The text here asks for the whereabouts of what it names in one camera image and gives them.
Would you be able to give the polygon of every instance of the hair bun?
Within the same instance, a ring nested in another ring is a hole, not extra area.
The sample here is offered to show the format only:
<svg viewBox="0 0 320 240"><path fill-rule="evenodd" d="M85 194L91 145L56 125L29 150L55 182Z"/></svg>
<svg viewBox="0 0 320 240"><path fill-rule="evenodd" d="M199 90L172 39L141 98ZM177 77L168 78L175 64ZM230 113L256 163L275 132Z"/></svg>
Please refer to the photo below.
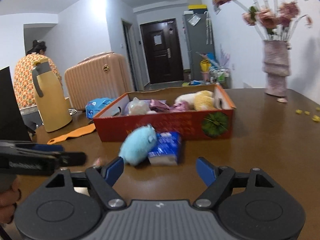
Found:
<svg viewBox="0 0 320 240"><path fill-rule="evenodd" d="M32 48L35 48L38 44L39 44L39 42L37 40L34 40L32 42Z"/></svg>

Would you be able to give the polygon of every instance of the bottle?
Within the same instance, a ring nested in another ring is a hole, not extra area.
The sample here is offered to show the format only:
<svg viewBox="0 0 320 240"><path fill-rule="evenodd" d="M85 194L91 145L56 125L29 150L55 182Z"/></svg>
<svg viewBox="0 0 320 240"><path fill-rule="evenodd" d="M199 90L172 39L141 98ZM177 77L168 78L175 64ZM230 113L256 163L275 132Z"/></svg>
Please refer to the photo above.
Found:
<svg viewBox="0 0 320 240"><path fill-rule="evenodd" d="M72 121L61 84L50 68L48 58L33 63L33 94L44 129L53 132Z"/></svg>

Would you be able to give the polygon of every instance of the hand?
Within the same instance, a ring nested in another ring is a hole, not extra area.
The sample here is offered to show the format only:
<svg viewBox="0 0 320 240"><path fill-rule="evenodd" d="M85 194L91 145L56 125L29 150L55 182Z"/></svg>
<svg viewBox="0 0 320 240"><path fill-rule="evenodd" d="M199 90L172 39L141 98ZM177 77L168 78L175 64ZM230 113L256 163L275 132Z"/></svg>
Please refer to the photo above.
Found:
<svg viewBox="0 0 320 240"><path fill-rule="evenodd" d="M10 224L12 222L17 207L16 202L20 198L19 179L16 178L9 190L0 193L0 223Z"/></svg>

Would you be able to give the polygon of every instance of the screw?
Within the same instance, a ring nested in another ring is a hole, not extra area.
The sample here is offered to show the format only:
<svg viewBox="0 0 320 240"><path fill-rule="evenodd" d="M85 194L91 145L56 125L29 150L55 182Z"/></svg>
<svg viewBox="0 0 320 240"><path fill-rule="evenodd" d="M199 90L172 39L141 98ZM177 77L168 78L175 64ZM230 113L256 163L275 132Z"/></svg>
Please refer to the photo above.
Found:
<svg viewBox="0 0 320 240"><path fill-rule="evenodd" d="M124 205L124 201L120 198L115 198L115 199L109 200L108 205L110 207L120 208Z"/></svg>
<svg viewBox="0 0 320 240"><path fill-rule="evenodd" d="M211 205L211 201L209 199L198 199L196 201L196 205L198 207L209 207Z"/></svg>

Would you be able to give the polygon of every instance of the thermos handle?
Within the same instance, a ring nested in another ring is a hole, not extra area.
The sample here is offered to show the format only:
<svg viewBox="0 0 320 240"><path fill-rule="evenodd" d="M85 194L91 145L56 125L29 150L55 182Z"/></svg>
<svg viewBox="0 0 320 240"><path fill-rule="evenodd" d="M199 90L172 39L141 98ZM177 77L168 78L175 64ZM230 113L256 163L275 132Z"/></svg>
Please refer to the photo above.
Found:
<svg viewBox="0 0 320 240"><path fill-rule="evenodd" d="M0 193L3 193L10 189L16 177L17 175L15 174L0 173Z"/></svg>
<svg viewBox="0 0 320 240"><path fill-rule="evenodd" d="M43 97L43 92L42 92L42 90L41 90L41 88L40 88L40 86L39 86L39 82L38 82L38 78L37 78L38 75L39 75L38 67L35 66L35 67L33 68L33 70L32 70L33 85L35 86L36 91L37 91L39 97L42 98L42 97Z"/></svg>

